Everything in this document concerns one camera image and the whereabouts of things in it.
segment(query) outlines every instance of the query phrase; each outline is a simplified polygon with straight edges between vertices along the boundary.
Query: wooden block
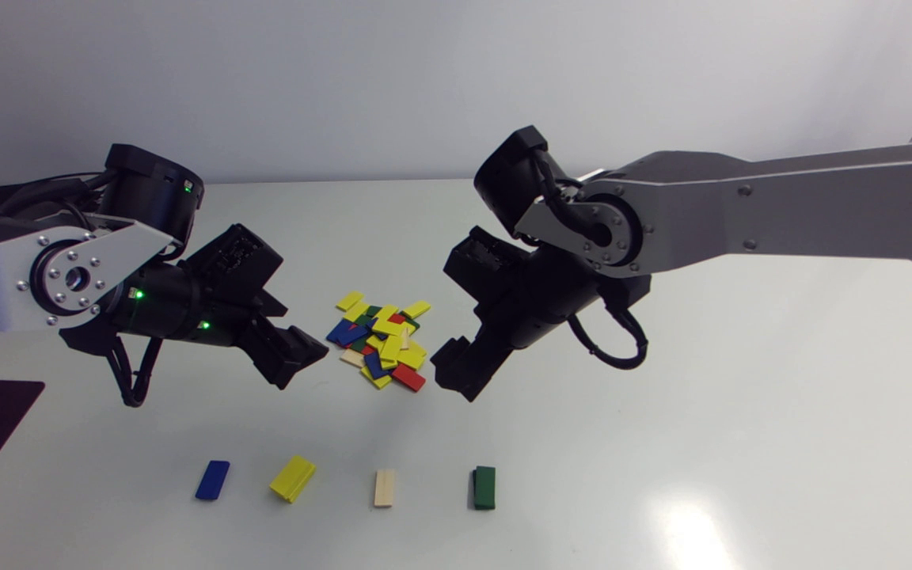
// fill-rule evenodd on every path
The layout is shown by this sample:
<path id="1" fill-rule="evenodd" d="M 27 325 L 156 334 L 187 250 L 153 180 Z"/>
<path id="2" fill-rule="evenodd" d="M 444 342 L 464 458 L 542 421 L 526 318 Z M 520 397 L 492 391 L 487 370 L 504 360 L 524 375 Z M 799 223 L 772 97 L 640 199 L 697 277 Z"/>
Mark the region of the wooden block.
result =
<path id="1" fill-rule="evenodd" d="M 390 336 L 399 336 L 403 332 L 402 325 L 396 324 L 396 322 L 384 321 L 382 318 L 379 318 L 375 322 L 375 325 L 372 325 L 372 331 L 377 333 L 386 333 Z"/>
<path id="2" fill-rule="evenodd" d="M 356 302 L 347 313 L 344 313 L 344 320 L 350 322 L 357 322 L 362 315 L 365 314 L 365 311 L 368 310 L 368 303 L 365 302 Z"/>
<path id="3" fill-rule="evenodd" d="M 377 318 L 379 322 L 388 322 L 390 321 L 390 317 L 396 313 L 396 310 L 396 306 L 384 306 L 375 314 L 375 318 Z"/>
<path id="4" fill-rule="evenodd" d="M 375 472 L 375 501 L 376 508 L 392 506 L 394 488 L 396 486 L 396 470 L 380 469 Z"/>
<path id="5" fill-rule="evenodd" d="M 408 315 L 410 318 L 420 317 L 421 314 L 425 314 L 431 308 L 428 302 L 416 302 L 412 306 L 406 307 L 403 310 L 403 314 Z"/>
<path id="6" fill-rule="evenodd" d="M 365 340 L 365 343 L 373 347 L 375 350 L 382 352 L 382 345 L 385 343 L 383 339 L 378 338 L 377 336 L 369 336 L 368 340 Z"/>
<path id="7" fill-rule="evenodd" d="M 495 509 L 495 468 L 478 465 L 473 470 L 473 508 Z"/>
<path id="8" fill-rule="evenodd" d="M 395 378 L 398 382 L 402 383 L 403 386 L 413 390 L 413 392 L 417 392 L 421 387 L 424 387 L 424 376 L 416 373 L 406 364 L 399 364 L 396 366 L 394 371 L 390 372 L 390 375 L 392 378 Z"/>
<path id="9" fill-rule="evenodd" d="M 396 361 L 400 364 L 406 364 L 417 371 L 417 369 L 420 369 L 421 365 L 424 365 L 424 360 L 426 358 L 427 355 L 417 353 L 413 350 L 401 350 L 399 351 L 399 356 L 396 357 Z"/>
<path id="10" fill-rule="evenodd" d="M 361 300 L 363 298 L 365 298 L 365 296 L 361 295 L 361 292 L 351 291 L 350 293 L 345 295 L 344 298 L 341 299 L 339 303 L 336 304 L 336 308 L 339 308 L 339 310 L 343 310 L 343 311 L 350 310 L 351 307 L 353 307 L 355 303 L 359 302 L 359 300 Z"/>
<path id="11" fill-rule="evenodd" d="M 416 340 L 410 339 L 410 352 L 420 354 L 421 356 L 428 356 L 428 351 L 424 350 L 423 346 L 420 346 Z"/>
<path id="12" fill-rule="evenodd" d="M 382 344 L 382 350 L 379 351 L 379 355 L 386 360 L 396 360 L 402 345 L 403 339 L 399 338 L 399 336 L 390 336 Z"/>
<path id="13" fill-rule="evenodd" d="M 356 350 L 345 350 L 344 354 L 340 355 L 340 360 L 347 362 L 347 364 L 357 366 L 358 368 L 365 365 L 365 356 Z"/>
<path id="14" fill-rule="evenodd" d="M 220 496 L 220 489 L 224 486 L 224 477 L 227 477 L 227 470 L 231 467 L 230 462 L 210 462 L 207 465 L 206 472 L 203 473 L 203 479 L 199 481 L 199 489 L 196 489 L 196 499 L 203 501 L 215 501 Z"/>
<path id="15" fill-rule="evenodd" d="M 272 480 L 269 488 L 280 495 L 283 500 L 293 503 L 314 474 L 315 465 L 312 465 L 308 459 L 302 458 L 301 455 L 295 455 Z"/>

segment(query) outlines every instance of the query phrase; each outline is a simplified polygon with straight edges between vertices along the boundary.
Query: black wire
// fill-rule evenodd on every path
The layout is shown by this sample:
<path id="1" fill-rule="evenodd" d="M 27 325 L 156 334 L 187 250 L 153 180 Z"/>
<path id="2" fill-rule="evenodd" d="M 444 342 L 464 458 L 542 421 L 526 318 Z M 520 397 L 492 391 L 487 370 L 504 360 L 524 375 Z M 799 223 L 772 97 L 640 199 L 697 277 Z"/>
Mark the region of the black wire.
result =
<path id="1" fill-rule="evenodd" d="M 587 335 L 585 329 L 583 329 L 583 324 L 580 324 L 580 320 L 575 314 L 571 315 L 567 321 L 568 327 L 575 333 L 576 339 L 579 339 L 579 342 L 590 351 L 590 354 L 596 356 L 601 362 L 611 365 L 620 371 L 632 371 L 634 368 L 638 368 L 640 364 L 643 364 L 649 342 L 647 338 L 645 338 L 643 327 L 640 327 L 636 318 L 633 317 L 628 310 L 624 311 L 624 313 L 612 313 L 611 317 L 614 317 L 614 320 L 618 321 L 618 324 L 621 325 L 625 331 L 629 331 L 630 335 L 633 336 L 633 339 L 636 340 L 636 356 L 620 358 L 605 353 L 600 350 L 600 347 L 598 347 L 592 339 L 590 339 L 590 335 Z"/>
<path id="2" fill-rule="evenodd" d="M 106 173 L 108 173 L 108 172 L 106 172 L 106 170 L 104 173 L 102 173 L 100 170 L 92 170 L 92 172 L 89 172 L 89 173 L 56 174 L 53 177 L 37 178 L 37 180 L 30 180 L 30 181 L 26 181 L 25 183 L 12 184 L 12 185 L 30 185 L 30 184 L 37 184 L 37 183 L 47 183 L 47 181 L 57 181 L 59 178 L 72 178 L 72 177 L 97 177 L 97 178 L 99 178 L 99 177 L 104 177 L 104 175 Z M 88 180 L 88 181 L 95 181 L 97 178 L 90 178 L 90 180 Z"/>
<path id="3" fill-rule="evenodd" d="M 163 342 L 163 339 L 150 339 L 146 352 L 142 354 L 140 369 L 136 372 L 131 371 L 129 354 L 126 353 L 126 347 L 118 336 L 115 338 L 111 354 L 105 355 L 108 365 L 112 368 L 112 374 L 115 375 L 115 382 L 119 385 L 122 401 L 130 408 L 138 408 L 146 400 L 147 390 L 150 389 L 150 376 L 153 375 L 153 366 L 157 362 L 157 355 L 160 354 Z M 133 382 L 133 376 L 136 376 L 136 382 Z"/>
<path id="4" fill-rule="evenodd" d="M 564 200 L 561 199 L 561 190 L 558 190 L 554 180 L 554 173 L 551 172 L 551 165 L 544 160 L 542 152 L 537 150 L 533 154 L 534 165 L 537 166 L 537 172 L 544 178 L 540 190 L 544 197 L 544 203 L 550 208 L 554 217 L 569 230 L 575 231 L 576 234 L 590 239 L 590 241 L 599 242 L 600 239 L 596 234 L 596 226 L 583 220 L 579 214 L 568 208 Z"/>
<path id="5" fill-rule="evenodd" d="M 83 230 L 93 231 L 93 226 L 90 225 L 90 220 L 86 219 L 86 214 L 81 212 L 79 208 L 73 205 L 72 202 L 68 201 L 68 199 L 59 199 L 59 201 L 54 202 L 54 204 L 58 204 L 66 212 L 72 214 L 72 216 L 76 218 L 76 221 L 79 222 L 79 225 L 83 228 Z"/>

